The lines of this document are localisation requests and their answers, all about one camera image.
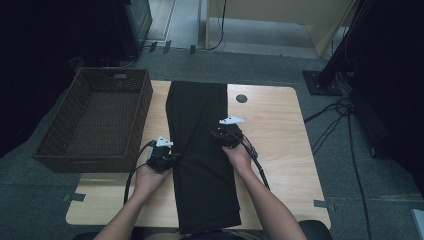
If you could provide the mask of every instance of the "human arm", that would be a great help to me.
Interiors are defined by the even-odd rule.
[[[144,204],[170,172],[169,169],[163,173],[156,173],[147,165],[140,167],[136,172],[133,194],[95,239],[129,239]]]
[[[290,210],[259,180],[251,167],[250,155],[242,144],[223,147],[252,199],[262,228],[270,239],[306,239]]]

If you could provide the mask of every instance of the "wicker basket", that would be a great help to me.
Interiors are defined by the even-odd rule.
[[[81,69],[33,158],[54,172],[129,172],[152,94],[146,69]]]

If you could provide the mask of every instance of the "black cable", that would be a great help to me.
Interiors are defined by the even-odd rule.
[[[227,6],[227,0],[224,1],[224,9],[222,10],[222,22],[221,22],[221,40],[219,40],[218,44],[213,47],[213,48],[209,48],[208,50],[214,50],[216,49],[222,42],[222,39],[224,39],[224,20],[225,20],[225,8]]]
[[[319,137],[319,139],[317,140],[317,142],[314,144],[314,146],[312,146],[312,149],[314,149],[315,148],[315,146],[318,144],[318,142],[319,142],[319,140],[325,135],[325,138],[321,141],[321,143],[319,144],[319,146],[318,146],[318,148],[317,149],[315,149],[315,151],[313,152],[313,155],[315,155],[317,152],[318,152],[318,150],[321,148],[321,146],[322,146],[322,144],[325,142],[325,140],[327,140],[327,138],[328,138],[328,136],[330,136],[330,134],[336,129],[336,127],[337,127],[337,125],[340,123],[340,120],[342,119],[342,117],[344,117],[345,115],[344,114],[342,114],[342,115],[340,115],[340,117],[339,118],[337,118],[334,122],[332,122],[331,124],[330,124],[330,126],[328,126],[328,128],[327,128],[327,130],[325,130],[325,132]],[[327,131],[328,131],[328,129],[330,129],[331,128],[331,126],[334,124],[334,126],[333,126],[333,128],[327,133]]]
[[[134,63],[134,61],[137,59],[136,56],[130,56],[132,58],[131,62],[126,64],[126,65],[122,65],[122,66],[114,66],[114,67],[108,67],[108,66],[102,66],[102,68],[127,68],[129,67],[131,64]]]
[[[304,120],[304,123],[307,123],[315,118],[317,118],[318,116],[320,116],[322,113],[329,111],[329,110],[336,110],[339,113],[339,117],[333,121],[332,123],[330,123],[330,125],[327,127],[327,129],[324,131],[323,134],[321,134],[321,136],[318,138],[318,140],[315,142],[315,144],[311,147],[311,149],[313,150],[313,154],[315,155],[319,149],[321,148],[321,146],[324,144],[324,142],[327,140],[328,136],[330,136],[331,133],[333,133],[333,131],[336,129],[337,125],[340,123],[340,120],[344,117],[344,116],[348,116],[350,111],[352,110],[353,104],[349,103],[349,104],[343,104],[343,101],[349,100],[349,98],[342,98],[340,100],[338,100],[336,103],[332,103],[328,106],[326,106],[323,110],[321,110],[320,112],[317,112],[315,114],[313,114],[312,116],[306,118]],[[346,111],[341,112],[340,108],[343,107],[346,109]]]
[[[338,71],[336,73],[336,80],[339,83],[339,85],[348,93],[352,93],[353,89],[349,85],[349,81],[343,76],[343,73],[341,71]]]
[[[140,149],[140,151],[138,152],[138,154],[137,154],[136,158],[134,159],[133,169],[132,169],[132,170],[130,171],[130,173],[128,174],[127,183],[126,183],[126,185],[125,185],[124,205],[125,205],[125,203],[127,203],[127,201],[128,201],[128,193],[129,193],[129,190],[130,190],[130,185],[131,185],[131,179],[132,179],[132,176],[133,176],[133,175],[134,175],[134,173],[137,171],[137,169],[139,169],[141,166],[145,165],[145,163],[143,163],[143,164],[141,164],[140,166],[136,167],[136,166],[137,166],[137,161],[138,161],[138,159],[140,158],[141,154],[143,153],[144,149],[146,149],[148,146],[152,146],[152,144],[153,144],[154,142],[155,142],[155,141],[150,141],[150,142],[146,143],[146,145],[144,145],[144,146]]]
[[[348,100],[348,99],[349,99],[349,98],[342,98],[342,99],[340,99],[339,101],[337,101],[336,103],[332,103],[332,104],[330,104],[330,105],[326,106],[326,107],[325,107],[323,110],[321,110],[320,112],[317,112],[317,113],[313,114],[312,116],[305,118],[305,120],[303,120],[303,122],[304,122],[304,123],[307,123],[307,122],[309,122],[309,121],[311,121],[311,120],[313,120],[313,119],[317,118],[318,116],[320,116],[321,114],[323,114],[323,113],[324,113],[324,112],[326,112],[326,111],[336,109],[336,107],[337,107],[337,106],[339,106],[339,105],[343,105],[343,106],[345,106],[344,104],[341,104],[341,102],[342,102],[342,101],[344,101],[344,100]]]
[[[224,42],[224,46],[223,46],[223,48],[222,49],[224,49],[225,48],[225,45],[226,45],[226,43],[225,43],[225,39],[224,39],[224,35],[223,35],[223,31],[224,31],[224,28],[223,28],[223,25],[222,25],[222,21],[220,21],[220,18],[218,18],[218,26],[219,26],[219,30],[221,31],[221,36],[222,36],[222,41]]]
[[[261,175],[262,181],[265,185],[265,187],[267,187],[269,190],[271,190],[269,188],[269,184],[268,184],[268,180],[266,179],[265,176],[265,172],[264,169],[262,168],[261,164],[258,161],[258,153],[256,152],[255,147],[253,147],[252,143],[249,141],[249,139],[243,135],[243,137],[247,140],[247,142],[249,142],[250,148],[248,146],[246,146],[246,144],[243,142],[243,139],[238,138],[234,133],[229,132],[225,129],[221,129],[222,131],[230,134],[232,137],[234,137],[237,141],[239,141],[241,143],[241,145],[243,145],[244,149],[246,149],[246,152],[250,155],[250,157],[252,158],[253,162],[255,163],[256,167],[259,170],[259,174]]]
[[[364,205],[364,215],[365,215],[365,222],[367,224],[368,239],[372,240],[370,221],[369,221],[369,217],[368,217],[367,202],[365,201],[365,193],[364,193],[364,189],[362,188],[361,178],[359,177],[358,167],[356,165],[355,152],[354,152],[354,149],[353,149],[352,124],[351,124],[351,121],[350,121],[350,113],[349,113],[347,119],[348,119],[348,126],[349,126],[350,152],[351,152],[351,155],[352,155],[353,168],[355,169],[356,179],[358,180],[359,190],[361,192],[362,204]]]

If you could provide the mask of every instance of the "gray carpet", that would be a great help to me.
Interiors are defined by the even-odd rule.
[[[320,111],[340,97],[310,96],[303,70],[321,70],[326,61],[236,53],[163,49],[143,52],[131,67],[150,70],[151,79],[186,80],[293,87],[304,118]],[[79,233],[97,231],[101,226],[72,226],[65,215],[79,174],[53,174],[32,160],[31,154],[46,131],[55,110],[45,116],[32,137],[0,159],[0,239],[72,239]],[[311,145],[338,117],[328,112],[306,124]],[[411,209],[424,210],[424,201],[411,175],[396,162],[373,159],[370,143],[359,121],[352,116],[354,151],[366,196],[372,239],[419,239]],[[341,120],[315,155],[315,162],[330,211],[334,239],[367,239],[364,208],[355,176],[347,119]]]

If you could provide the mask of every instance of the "black trousers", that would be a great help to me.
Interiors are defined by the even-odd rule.
[[[173,170],[182,234],[241,224],[233,167],[210,136],[227,108],[226,84],[171,83],[166,114],[172,152],[182,154]]]
[[[305,220],[299,222],[300,228],[302,228],[308,240],[332,240],[330,231],[324,225],[324,223],[317,220]]]

